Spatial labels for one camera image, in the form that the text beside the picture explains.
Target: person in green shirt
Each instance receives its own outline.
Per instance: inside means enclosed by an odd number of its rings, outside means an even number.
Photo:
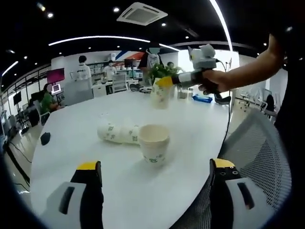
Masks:
[[[50,91],[51,91],[51,84],[47,83],[43,87],[43,91],[44,91],[44,96],[43,96],[43,99],[41,101],[41,108],[42,108],[42,113],[43,114],[46,113],[46,112],[57,111],[57,110],[62,108],[52,98],[52,95],[50,93]]]

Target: hand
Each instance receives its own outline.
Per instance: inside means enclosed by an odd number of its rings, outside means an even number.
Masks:
[[[228,77],[225,72],[222,71],[214,71],[214,70],[206,70],[202,72],[203,78],[207,78],[213,83],[218,84],[219,92],[226,92],[230,90]],[[203,85],[199,86],[200,91],[205,91],[205,87]]]

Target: floor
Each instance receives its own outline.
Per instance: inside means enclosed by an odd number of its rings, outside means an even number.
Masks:
[[[245,112],[244,104],[242,102],[239,103],[239,101],[240,100],[235,101],[235,105],[232,112],[232,119],[229,125],[227,137],[229,137],[230,134],[234,132],[234,130],[239,126],[239,124],[247,117],[247,114],[249,113],[251,108],[254,107],[254,105],[251,105],[250,109],[247,109],[247,111]],[[16,148],[12,144],[10,145],[10,148],[13,154],[15,155],[16,160],[18,161],[20,166],[23,168],[23,170],[29,177],[31,177],[31,162],[33,159],[35,146],[39,139],[41,131],[42,131],[41,125],[31,127],[28,130],[28,132],[25,133],[23,136],[21,135],[15,136],[12,143],[16,146]],[[30,203],[31,193],[30,193],[29,185],[25,182],[19,171],[16,169],[15,165],[12,163],[9,156],[5,154],[4,158],[8,165],[11,178],[16,185],[16,190],[21,195],[21,198],[24,200],[26,205],[31,208],[31,203]]]

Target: black ceiling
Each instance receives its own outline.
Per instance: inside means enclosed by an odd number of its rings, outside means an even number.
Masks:
[[[163,44],[175,44],[191,41],[226,41],[226,36],[209,0],[141,0],[140,2],[156,7],[169,16],[146,27],[124,22],[117,22],[120,13],[112,9],[119,7],[124,11],[132,0],[117,1],[51,1],[40,0],[46,7],[42,12],[35,1],[6,1],[2,9],[2,41],[0,49],[0,72],[15,61],[19,64],[6,73],[2,84],[6,88],[16,78],[33,70],[38,63],[41,66],[51,59],[63,55],[90,51],[119,50],[138,51],[145,48],[145,43],[121,39],[84,39],[48,46],[51,42],[63,39],[94,36],[117,35],[152,40]],[[261,0],[217,0],[228,25],[232,42],[254,47],[254,50],[234,47],[241,54],[256,56],[268,41],[265,27],[264,10]],[[54,17],[48,19],[47,12]],[[15,54],[7,53],[12,49]]]

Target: desk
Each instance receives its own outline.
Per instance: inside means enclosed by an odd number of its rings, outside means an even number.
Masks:
[[[38,141],[31,167],[31,203],[37,214],[47,197],[70,181],[78,165],[102,162],[103,225],[105,229],[166,229],[194,201],[209,176],[209,159],[217,157],[225,136],[228,106],[192,100],[170,101],[155,110],[150,95],[119,92],[51,113]],[[154,169],[139,146],[101,141],[101,114],[118,125],[128,117],[135,124],[163,124],[170,130],[167,164]]]

